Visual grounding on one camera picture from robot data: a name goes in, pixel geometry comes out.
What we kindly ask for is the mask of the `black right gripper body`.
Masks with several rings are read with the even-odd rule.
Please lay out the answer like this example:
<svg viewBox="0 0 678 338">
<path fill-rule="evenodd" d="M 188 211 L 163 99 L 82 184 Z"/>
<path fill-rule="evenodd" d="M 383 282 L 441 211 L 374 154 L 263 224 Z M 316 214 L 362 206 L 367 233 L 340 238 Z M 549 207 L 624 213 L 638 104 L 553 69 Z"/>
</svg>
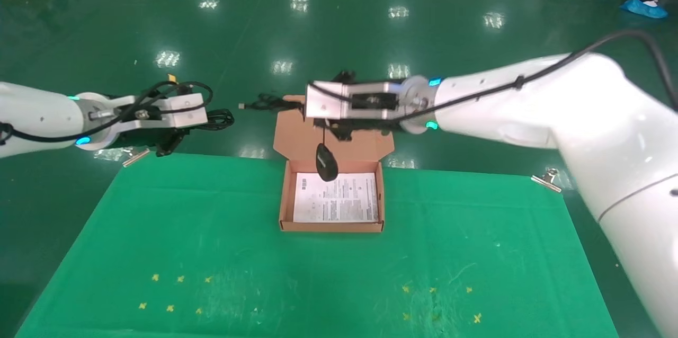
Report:
<svg viewBox="0 0 678 338">
<path fill-rule="evenodd" d="M 317 118 L 317 127 L 331 132 L 339 141 L 353 140 L 353 132 L 377 130 L 383 136 L 400 132 L 400 124 L 384 119 L 327 119 Z"/>
</svg>

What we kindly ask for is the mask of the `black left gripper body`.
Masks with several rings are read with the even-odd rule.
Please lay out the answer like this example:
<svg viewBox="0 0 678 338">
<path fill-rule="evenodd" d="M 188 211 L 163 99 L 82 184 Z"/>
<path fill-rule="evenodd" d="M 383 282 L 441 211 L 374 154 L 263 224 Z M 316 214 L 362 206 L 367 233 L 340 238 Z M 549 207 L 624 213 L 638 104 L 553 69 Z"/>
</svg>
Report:
<svg viewBox="0 0 678 338">
<path fill-rule="evenodd" d="M 120 133 L 112 143 L 114 149 L 127 147 L 155 148 L 157 157 L 171 155 L 184 140 L 187 131 L 177 128 L 137 129 Z"/>
</svg>

